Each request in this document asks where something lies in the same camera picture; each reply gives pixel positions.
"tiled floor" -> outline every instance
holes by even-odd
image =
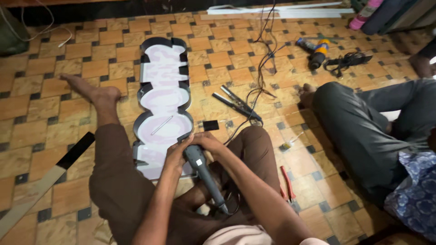
[[[59,73],[81,75],[95,86],[118,87],[124,96],[118,104],[119,117],[131,142],[135,140],[133,122],[142,112],[136,99],[138,46],[148,37],[185,40],[190,49],[192,91],[188,111],[196,123],[219,120],[220,129],[212,133],[223,142],[228,139],[245,118],[211,94],[220,92],[219,87],[225,84],[244,98],[256,86],[256,68],[266,48],[253,43],[259,34],[258,20],[202,21],[199,14],[66,24],[74,36],[63,47],[58,45],[69,35],[57,29],[31,41],[25,54],[0,59],[2,214],[16,205],[81,136],[96,129],[95,109],[72,92],[66,82],[58,80]],[[337,80],[321,68],[310,72],[308,54],[292,43],[276,54],[277,74],[263,72],[267,89],[277,98],[260,96],[255,110],[264,119],[264,128],[277,150],[277,166],[284,165],[289,171],[301,218],[318,238],[330,244],[351,245],[384,228],[387,216],[355,193],[312,112],[299,110],[297,86],[338,81],[356,90],[369,90],[414,79],[416,74],[406,60],[409,55],[399,49],[416,53],[430,37],[423,31],[395,37],[367,36],[346,25],[347,18],[276,20],[267,30],[266,39],[272,40],[270,35],[274,35],[279,46],[301,36],[322,33],[345,38],[330,46],[330,57],[356,49],[371,52],[374,57],[366,65],[346,70],[344,78]],[[284,140],[302,131],[304,134],[291,150],[278,150]],[[88,191],[93,160],[92,146],[0,244],[101,244],[92,235],[100,221]]]

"dark green pants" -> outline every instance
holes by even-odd
[[[337,82],[315,92],[312,107],[362,194],[383,206],[408,176],[398,152],[428,151],[436,126],[436,81],[420,79],[360,93]],[[380,112],[401,110],[388,135]]]

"person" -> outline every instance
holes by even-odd
[[[312,108],[361,194],[436,242],[436,81],[420,79],[354,93],[305,84]],[[401,110],[390,123],[380,112]]]
[[[436,75],[435,65],[430,60],[436,58],[436,38],[431,40],[417,54],[409,58],[409,62],[420,78],[432,78]]]
[[[154,186],[135,169],[132,149],[116,112],[120,91],[93,87],[77,76],[61,74],[61,79],[97,111],[95,166],[89,191],[119,245],[326,245],[313,237],[280,196],[273,146],[263,128],[243,129],[228,147],[209,132],[189,136],[168,149]],[[234,184],[241,193],[239,209],[233,215],[210,217],[195,212],[211,198],[201,182],[173,200],[185,163],[182,152],[190,144],[200,144],[218,160],[211,169],[221,189]]]

